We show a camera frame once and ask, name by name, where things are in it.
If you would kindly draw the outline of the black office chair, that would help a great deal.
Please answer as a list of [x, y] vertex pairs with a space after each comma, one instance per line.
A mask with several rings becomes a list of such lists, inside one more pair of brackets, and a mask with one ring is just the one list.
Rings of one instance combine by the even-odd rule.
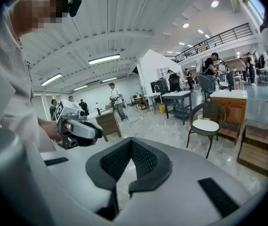
[[170, 92], [179, 92], [180, 89], [180, 77], [174, 76], [170, 77], [169, 79], [169, 90]]

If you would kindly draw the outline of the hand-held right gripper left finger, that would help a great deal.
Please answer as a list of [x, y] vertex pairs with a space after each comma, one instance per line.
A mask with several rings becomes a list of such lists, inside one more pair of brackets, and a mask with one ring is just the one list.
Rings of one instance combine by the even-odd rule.
[[77, 203], [108, 220], [118, 215], [116, 185], [131, 159], [131, 139], [42, 153], [41, 157]]

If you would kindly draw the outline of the person's left forearm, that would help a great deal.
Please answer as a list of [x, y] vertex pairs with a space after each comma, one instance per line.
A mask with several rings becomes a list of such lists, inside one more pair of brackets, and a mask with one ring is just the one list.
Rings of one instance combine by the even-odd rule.
[[39, 126], [46, 132], [52, 140], [61, 140], [61, 135], [57, 132], [57, 124], [55, 121], [46, 121], [38, 118]]

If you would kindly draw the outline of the dark wicker chair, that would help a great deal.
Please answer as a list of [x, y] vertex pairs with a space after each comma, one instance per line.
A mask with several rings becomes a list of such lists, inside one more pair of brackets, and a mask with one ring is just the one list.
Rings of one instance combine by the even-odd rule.
[[[197, 119], [214, 121], [219, 124], [219, 129], [215, 132], [207, 132], [207, 131], [202, 131], [200, 129], [197, 129], [192, 126], [193, 121]], [[214, 137], [216, 137], [216, 140], [218, 140], [218, 133], [222, 125], [224, 124], [225, 120], [226, 120], [226, 112], [225, 112], [225, 109], [220, 104], [213, 103], [213, 102], [204, 102], [204, 103], [197, 105], [190, 114], [190, 129], [188, 133], [188, 140], [187, 140], [186, 147], [188, 148], [189, 146], [189, 139], [192, 133], [206, 136], [210, 140], [210, 145], [206, 154], [206, 158], [208, 158], [211, 147], [212, 147], [213, 139]]]

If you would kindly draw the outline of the orange wooden vanity cabinet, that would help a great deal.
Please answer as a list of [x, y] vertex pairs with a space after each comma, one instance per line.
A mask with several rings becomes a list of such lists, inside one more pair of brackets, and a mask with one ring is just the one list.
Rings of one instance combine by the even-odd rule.
[[241, 127], [244, 123], [247, 91], [246, 90], [216, 90], [210, 95], [211, 102], [220, 104], [225, 110], [225, 122], [219, 130], [219, 134], [238, 141]]

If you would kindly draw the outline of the white round cushion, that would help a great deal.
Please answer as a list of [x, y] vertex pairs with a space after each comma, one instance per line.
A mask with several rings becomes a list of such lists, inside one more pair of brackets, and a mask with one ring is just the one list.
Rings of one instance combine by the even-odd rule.
[[197, 119], [193, 121], [192, 126], [207, 132], [215, 132], [219, 129], [219, 124], [211, 120]]

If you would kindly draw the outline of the grey shell chair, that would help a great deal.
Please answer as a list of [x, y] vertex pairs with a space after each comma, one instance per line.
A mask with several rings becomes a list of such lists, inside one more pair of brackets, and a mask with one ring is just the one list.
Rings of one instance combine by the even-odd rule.
[[201, 85], [201, 90], [204, 93], [205, 102], [208, 100], [209, 96], [216, 91], [215, 76], [201, 74], [198, 76], [199, 83]]

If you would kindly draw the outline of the grey metal table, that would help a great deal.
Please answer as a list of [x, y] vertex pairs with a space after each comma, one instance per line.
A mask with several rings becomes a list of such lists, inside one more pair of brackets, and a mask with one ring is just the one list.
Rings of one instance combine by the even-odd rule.
[[182, 124], [185, 124], [185, 121], [190, 117], [192, 112], [192, 100], [190, 91], [180, 91], [180, 92], [171, 92], [165, 93], [162, 96], [166, 117], [169, 118], [169, 115], [181, 119]]

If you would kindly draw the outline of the dark brown vanity cabinet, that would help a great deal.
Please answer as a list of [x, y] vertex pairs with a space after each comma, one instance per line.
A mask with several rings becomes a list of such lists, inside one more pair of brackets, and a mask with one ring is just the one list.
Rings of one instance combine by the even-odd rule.
[[98, 125], [103, 129], [103, 138], [108, 142], [107, 136], [117, 133], [121, 137], [119, 125], [116, 120], [113, 108], [110, 108], [104, 112], [101, 112], [95, 117]]

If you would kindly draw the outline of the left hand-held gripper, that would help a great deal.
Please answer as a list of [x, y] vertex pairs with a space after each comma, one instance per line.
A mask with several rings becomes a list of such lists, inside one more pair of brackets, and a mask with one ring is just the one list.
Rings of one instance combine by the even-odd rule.
[[63, 137], [58, 145], [65, 149], [91, 146], [94, 139], [103, 137], [103, 129], [87, 120], [85, 112], [69, 100], [62, 99], [55, 111], [57, 132]]

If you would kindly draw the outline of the small white table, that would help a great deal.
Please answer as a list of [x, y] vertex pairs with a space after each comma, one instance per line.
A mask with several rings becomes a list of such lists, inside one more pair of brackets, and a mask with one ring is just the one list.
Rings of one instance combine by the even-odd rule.
[[159, 106], [163, 104], [161, 93], [150, 93], [148, 95], [144, 95], [144, 98], [148, 100], [149, 109], [152, 109], [154, 114], [156, 114], [156, 110], [159, 109]]

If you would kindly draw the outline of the wooden slat platform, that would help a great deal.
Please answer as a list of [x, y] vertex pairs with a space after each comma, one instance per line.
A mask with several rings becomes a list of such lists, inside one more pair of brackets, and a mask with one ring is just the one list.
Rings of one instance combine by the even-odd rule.
[[268, 177], [268, 130], [246, 126], [237, 163]]

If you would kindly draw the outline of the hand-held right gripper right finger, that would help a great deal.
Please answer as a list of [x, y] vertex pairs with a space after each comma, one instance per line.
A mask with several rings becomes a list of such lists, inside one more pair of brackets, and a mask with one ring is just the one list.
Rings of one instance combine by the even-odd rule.
[[118, 226], [237, 226], [263, 198], [196, 153], [135, 137], [131, 150], [137, 180]]

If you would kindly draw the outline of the black balcony railing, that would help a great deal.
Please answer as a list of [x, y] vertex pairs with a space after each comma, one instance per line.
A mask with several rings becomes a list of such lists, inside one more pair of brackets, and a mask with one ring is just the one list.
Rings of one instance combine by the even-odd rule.
[[197, 55], [201, 52], [207, 51], [211, 48], [216, 48], [219, 45], [224, 45], [234, 40], [244, 38], [247, 36], [253, 35], [250, 26], [248, 23], [242, 24], [240, 26], [234, 27], [232, 29], [226, 30], [222, 33], [219, 33], [213, 37], [210, 37], [198, 44], [189, 47], [180, 54], [173, 56], [171, 59], [177, 63], [190, 58], [194, 55]]

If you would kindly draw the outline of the long ceiling light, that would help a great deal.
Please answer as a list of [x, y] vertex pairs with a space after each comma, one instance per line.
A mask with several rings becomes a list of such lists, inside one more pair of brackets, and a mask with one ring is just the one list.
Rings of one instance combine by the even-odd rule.
[[58, 74], [52, 76], [51, 78], [47, 79], [43, 83], [41, 83], [41, 86], [46, 86], [46, 85], [50, 84], [51, 82], [53, 82], [53, 81], [55, 81], [55, 80], [57, 80], [57, 79], [59, 79], [61, 77], [62, 77], [62, 74], [58, 73]]
[[119, 58], [120, 58], [120, 54], [115, 54], [115, 55], [104, 56], [104, 57], [100, 57], [97, 59], [89, 60], [88, 63], [90, 65], [94, 65], [94, 64], [99, 64], [102, 62], [106, 62], [106, 61], [110, 61], [110, 60], [114, 60], [114, 59], [119, 59]]

